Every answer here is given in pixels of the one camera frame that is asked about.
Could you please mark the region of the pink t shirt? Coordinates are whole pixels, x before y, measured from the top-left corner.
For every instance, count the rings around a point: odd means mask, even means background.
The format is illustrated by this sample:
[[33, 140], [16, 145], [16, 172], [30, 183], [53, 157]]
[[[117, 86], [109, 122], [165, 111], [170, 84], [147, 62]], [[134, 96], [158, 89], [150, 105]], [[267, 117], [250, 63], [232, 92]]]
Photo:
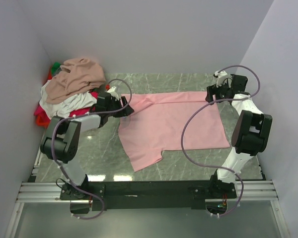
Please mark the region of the pink t shirt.
[[127, 96], [135, 112], [121, 118], [118, 135], [135, 172], [161, 161], [163, 151], [181, 150], [181, 135], [186, 150], [230, 147], [216, 105], [189, 119], [207, 104], [206, 95], [200, 91]]

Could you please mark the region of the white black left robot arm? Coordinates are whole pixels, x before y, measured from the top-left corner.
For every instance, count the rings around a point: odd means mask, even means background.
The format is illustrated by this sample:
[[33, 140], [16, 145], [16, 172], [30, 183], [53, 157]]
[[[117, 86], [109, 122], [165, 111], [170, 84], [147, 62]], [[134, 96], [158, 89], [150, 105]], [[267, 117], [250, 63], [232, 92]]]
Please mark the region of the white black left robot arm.
[[62, 171], [65, 177], [61, 187], [63, 194], [77, 200], [91, 196], [88, 176], [75, 158], [80, 134], [103, 127], [109, 117], [124, 118], [131, 115], [134, 109], [130, 102], [131, 99], [116, 92], [102, 92], [98, 94], [97, 102], [84, 115], [52, 117], [41, 141], [40, 151]]

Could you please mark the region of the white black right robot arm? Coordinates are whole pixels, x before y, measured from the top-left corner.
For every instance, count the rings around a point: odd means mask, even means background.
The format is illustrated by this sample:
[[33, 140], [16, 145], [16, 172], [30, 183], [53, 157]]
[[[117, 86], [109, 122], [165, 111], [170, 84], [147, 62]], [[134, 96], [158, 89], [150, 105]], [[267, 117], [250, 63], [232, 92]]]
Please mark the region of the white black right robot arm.
[[208, 192], [214, 198], [235, 196], [235, 178], [244, 165], [266, 149], [273, 118], [260, 111], [249, 93], [245, 92], [248, 78], [215, 72], [216, 84], [207, 87], [207, 102], [230, 99], [239, 118], [231, 136], [232, 149], [222, 165], [211, 176]]

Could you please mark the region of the white t shirt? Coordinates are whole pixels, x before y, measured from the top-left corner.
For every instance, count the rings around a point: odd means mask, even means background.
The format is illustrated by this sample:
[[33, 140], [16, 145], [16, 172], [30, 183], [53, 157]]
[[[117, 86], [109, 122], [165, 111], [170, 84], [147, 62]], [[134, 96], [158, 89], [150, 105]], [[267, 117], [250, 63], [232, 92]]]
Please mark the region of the white t shirt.
[[41, 100], [39, 101], [40, 106], [46, 112], [49, 119], [54, 116], [60, 116], [67, 118], [70, 113], [76, 110], [85, 109], [91, 107], [97, 102], [97, 94], [84, 92], [80, 94], [75, 94], [59, 104], [51, 104], [47, 102], [46, 87], [50, 83], [48, 80], [41, 88]]

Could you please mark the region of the beige t shirt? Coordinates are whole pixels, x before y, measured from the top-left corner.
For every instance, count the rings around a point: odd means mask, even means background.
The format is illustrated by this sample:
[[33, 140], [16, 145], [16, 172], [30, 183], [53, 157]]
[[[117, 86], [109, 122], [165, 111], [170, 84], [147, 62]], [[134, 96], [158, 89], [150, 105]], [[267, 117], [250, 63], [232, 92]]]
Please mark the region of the beige t shirt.
[[103, 68], [87, 58], [69, 59], [60, 65], [60, 69], [45, 87], [46, 102], [49, 104], [59, 104], [75, 94], [98, 88], [106, 82]]

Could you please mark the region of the green garment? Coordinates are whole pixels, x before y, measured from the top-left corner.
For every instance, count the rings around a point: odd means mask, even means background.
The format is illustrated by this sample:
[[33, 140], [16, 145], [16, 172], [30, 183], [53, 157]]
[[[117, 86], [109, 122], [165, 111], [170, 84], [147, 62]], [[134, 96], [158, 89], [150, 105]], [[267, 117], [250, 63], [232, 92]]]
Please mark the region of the green garment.
[[61, 70], [60, 66], [61, 64], [59, 62], [55, 62], [51, 67], [51, 74], [52, 75], [58, 74]]

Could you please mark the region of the red plastic basket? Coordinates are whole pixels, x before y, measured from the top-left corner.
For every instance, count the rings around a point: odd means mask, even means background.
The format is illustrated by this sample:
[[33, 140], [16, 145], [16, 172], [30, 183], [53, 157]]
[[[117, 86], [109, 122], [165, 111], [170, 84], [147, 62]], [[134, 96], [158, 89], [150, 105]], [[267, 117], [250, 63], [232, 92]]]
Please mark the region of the red plastic basket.
[[50, 119], [48, 118], [46, 112], [43, 110], [43, 108], [38, 104], [35, 112], [35, 123], [37, 126], [41, 126], [44, 128], [47, 128], [50, 122]]

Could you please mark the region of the magenta t shirt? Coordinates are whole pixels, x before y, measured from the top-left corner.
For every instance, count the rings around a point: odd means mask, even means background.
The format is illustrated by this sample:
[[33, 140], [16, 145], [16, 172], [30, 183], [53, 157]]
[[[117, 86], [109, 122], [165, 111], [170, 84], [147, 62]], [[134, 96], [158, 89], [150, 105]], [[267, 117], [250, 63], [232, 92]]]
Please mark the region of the magenta t shirt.
[[85, 92], [75, 94], [59, 104], [50, 104], [47, 102], [47, 94], [42, 92], [39, 106], [34, 115], [38, 116], [39, 114], [43, 114], [47, 117], [47, 121], [54, 116], [68, 118], [73, 115], [83, 115], [92, 105], [96, 104], [97, 96], [98, 94], [96, 92]]

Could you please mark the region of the black base beam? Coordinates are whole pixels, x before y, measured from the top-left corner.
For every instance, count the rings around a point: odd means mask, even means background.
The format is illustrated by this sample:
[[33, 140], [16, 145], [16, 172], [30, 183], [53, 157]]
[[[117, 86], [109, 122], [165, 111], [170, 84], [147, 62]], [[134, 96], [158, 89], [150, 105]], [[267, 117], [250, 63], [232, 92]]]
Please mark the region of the black base beam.
[[207, 199], [237, 197], [233, 183], [217, 185], [209, 180], [98, 181], [90, 182], [88, 194], [62, 186], [61, 201], [86, 200], [92, 211], [101, 209], [191, 208], [205, 209]]

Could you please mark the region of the aluminium frame rail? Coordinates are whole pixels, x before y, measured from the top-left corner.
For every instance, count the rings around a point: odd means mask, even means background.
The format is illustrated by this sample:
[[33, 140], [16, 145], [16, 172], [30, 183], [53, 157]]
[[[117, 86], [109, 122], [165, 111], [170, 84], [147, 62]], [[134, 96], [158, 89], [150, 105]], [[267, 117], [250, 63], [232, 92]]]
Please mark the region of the aluminium frame rail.
[[[78, 158], [94, 181], [206, 179], [207, 169], [195, 166], [181, 152], [164, 152], [163, 160], [134, 172], [119, 141], [117, 128], [82, 134]], [[61, 172], [35, 150], [31, 175], [22, 183], [5, 236], [7, 238], [288, 238], [290, 236], [275, 186], [270, 180], [238, 183], [240, 206], [223, 218], [189, 208], [111, 210], [84, 221], [70, 215], [59, 199], [55, 180]]]

